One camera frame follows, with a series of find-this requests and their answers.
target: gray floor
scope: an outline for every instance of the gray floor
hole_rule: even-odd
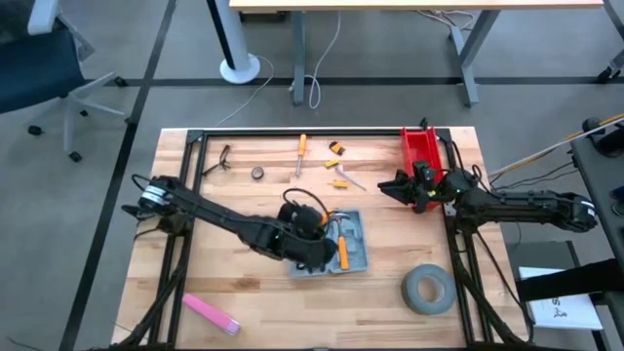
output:
[[[84,64],[87,77],[114,69],[142,78],[167,0],[63,0],[63,10],[96,46]],[[614,4],[621,15],[624,5]],[[335,13],[307,16],[308,67],[326,48]],[[248,23],[253,53],[270,59],[276,76],[292,76],[288,23]],[[416,13],[343,14],[323,77],[447,77],[453,68],[448,30]],[[595,76],[624,43],[602,10],[514,11],[501,14],[475,71],[480,77]],[[217,78],[222,53],[203,0],[181,0],[158,63],[155,78]],[[262,76],[270,74],[263,67]],[[141,114],[136,140],[116,208],[137,200],[129,182],[148,174],[161,128],[210,127],[243,103],[253,87],[152,88]],[[317,110],[293,107],[287,87],[267,87],[224,126],[398,126],[421,117],[439,126],[475,126],[491,171],[543,148],[579,129],[588,117],[607,118],[624,111],[624,85],[484,85],[482,103],[461,103],[454,86],[324,87]],[[130,113],[138,88],[106,88],[95,100]],[[26,118],[45,106],[0,118],[0,349],[23,350],[4,336],[44,350],[58,348],[62,331],[93,238],[105,191],[126,125],[93,114],[80,121],[76,147],[84,156],[70,162],[60,151],[59,116],[36,139],[23,131]],[[536,176],[567,161],[557,152],[503,179]],[[585,193],[571,175],[541,185]],[[600,228],[570,234],[550,226],[522,225],[524,242],[573,240],[581,262],[610,256]],[[77,349],[104,346],[110,339],[132,250],[135,222],[116,210],[108,231],[97,278]],[[514,225],[503,226],[515,243]],[[613,332],[613,349],[622,349]],[[539,331],[540,344],[591,349],[585,333]]]

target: red plastic container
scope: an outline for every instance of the red plastic container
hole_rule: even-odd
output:
[[[408,132],[403,128],[401,130],[401,147],[403,149],[404,168],[409,176],[413,176],[413,163],[415,161],[427,161],[434,170],[442,168],[440,152],[438,151],[438,138],[433,128],[418,132]],[[440,182],[443,176],[442,172],[438,172],[434,179],[436,182]],[[429,203],[427,209],[434,209],[438,206],[440,203]]]

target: desk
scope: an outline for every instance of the desk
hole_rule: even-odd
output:
[[[315,193],[330,209],[357,208],[365,223],[370,269],[293,280],[288,277],[284,261],[251,252],[235,235],[195,220],[184,291],[231,315],[241,323],[242,330],[236,336],[227,335],[182,307],[176,347],[433,348],[465,345],[457,303],[447,313],[423,316],[411,312],[401,298],[401,280],[416,265],[434,263],[447,272],[452,269],[442,210],[416,215],[376,187],[380,181],[393,179],[397,168],[403,165],[398,128],[306,129],[309,137],[301,178],[294,176],[299,131],[270,130],[263,133],[271,136],[255,137],[240,136],[254,133],[249,129],[212,131],[220,131],[222,136],[207,137],[205,166],[200,168],[215,164],[223,147],[229,144],[231,152],[227,161],[232,169],[216,170],[203,178],[199,187],[203,196],[245,215],[276,215],[283,203],[282,192],[299,186]],[[322,136],[324,131],[332,131],[332,136],[327,133]],[[278,136],[279,133],[290,133],[290,136]],[[450,135],[459,146],[464,163],[479,165],[485,172],[475,130],[451,128]],[[154,176],[177,176],[186,138],[186,130],[162,131],[152,169]],[[336,176],[323,164],[336,157],[328,148],[335,139],[346,148],[340,158],[345,171],[363,183],[368,191],[355,186],[337,190],[329,185]],[[195,148],[191,164],[197,157]],[[265,171],[260,181],[252,180],[250,175],[256,166]],[[191,186],[192,176],[188,180]],[[305,198],[299,200],[312,203]],[[153,223],[145,223],[139,230],[151,225]],[[482,232],[507,280],[513,282],[499,226],[485,225]],[[116,329],[113,342],[128,335],[123,328],[133,328],[154,300],[166,241],[158,232],[136,240],[117,319],[121,327]],[[526,338],[522,313],[505,291],[479,244],[476,244],[476,254],[487,299],[510,328],[519,337]],[[480,339],[479,318],[475,306],[471,307],[473,327]]]
[[[302,11],[355,11],[355,10],[483,10],[471,34],[464,43],[461,30],[453,27],[450,33],[461,70],[466,93],[465,103],[479,102],[472,62],[486,40],[501,10],[512,9],[581,9],[597,8],[603,0],[231,0],[230,7],[245,11],[293,11],[294,80],[292,101],[303,103],[305,71],[305,30]]]

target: white round base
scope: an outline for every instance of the white round base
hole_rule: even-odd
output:
[[[245,70],[230,68],[224,59],[219,67],[221,77],[232,84],[245,84],[251,82],[252,79],[257,77],[257,74],[260,72],[260,61],[254,55],[248,55],[250,58],[250,66]]]

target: black metal frame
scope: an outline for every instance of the black metal frame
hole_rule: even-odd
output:
[[[421,128],[408,128],[411,131],[419,131]],[[191,154],[194,147],[199,144],[198,159],[195,168],[195,177],[193,179],[192,190],[199,193],[202,181],[202,171],[204,170],[204,164],[206,160],[206,154],[208,151],[208,141],[210,137],[298,137],[301,134],[307,134],[309,137],[320,136],[336,136],[336,137],[349,137],[349,136],[396,136],[400,135],[401,128],[292,128],[292,129],[205,129],[205,130],[189,130],[186,135],[186,142],[184,147],[184,153],[182,156],[182,163],[180,166],[179,177],[182,182],[186,183],[189,172],[189,165],[191,160]],[[436,129],[438,137],[446,141],[446,154],[448,159],[448,165],[452,168],[456,165],[455,155],[451,143],[450,130],[447,128]],[[466,254],[467,261],[470,267],[470,276],[472,285],[468,287],[466,283],[466,277],[461,277],[461,273],[466,272],[463,267],[463,263],[460,258],[460,251],[457,245],[457,233],[451,225],[453,214],[448,208],[443,206],[443,215],[445,218],[445,225],[447,229],[448,248],[451,256],[451,264],[453,268],[453,275],[455,278],[457,289],[457,304],[460,312],[460,318],[464,337],[466,340],[467,349],[470,350],[555,350],[550,348],[537,347],[522,343],[502,344],[493,342],[493,335],[490,325],[492,320],[493,309],[487,303],[483,297],[483,282],[481,281],[481,275],[479,272],[479,264],[477,261],[477,255],[475,252],[474,243],[471,235],[463,235],[465,249],[463,254]],[[171,272],[172,260],[174,256],[174,250],[176,246],[176,237],[169,237],[165,247],[165,253],[163,257],[163,265],[161,268],[161,275],[159,278],[157,297],[154,303],[148,309],[145,317],[141,320],[139,325],[131,335],[118,344],[111,345],[109,350],[176,350],[176,339],[179,326],[181,300],[184,291],[184,283],[186,281],[186,268],[190,258],[190,248],[193,238],[193,222],[194,219],[189,219],[189,230],[182,235],[182,248],[177,267],[174,272]],[[476,341],[473,330],[472,320],[470,316],[470,309],[468,306],[466,289],[471,291],[471,294],[477,300],[477,308],[479,310],[479,319],[484,333],[484,341]],[[481,292],[482,297],[475,296],[475,292]],[[174,294],[174,303],[172,307],[171,321],[169,324],[169,331],[165,342],[161,342],[159,339],[160,329],[162,325],[162,312],[165,302],[169,299],[171,293]],[[139,345],[143,340],[147,332],[149,335],[146,345]]]

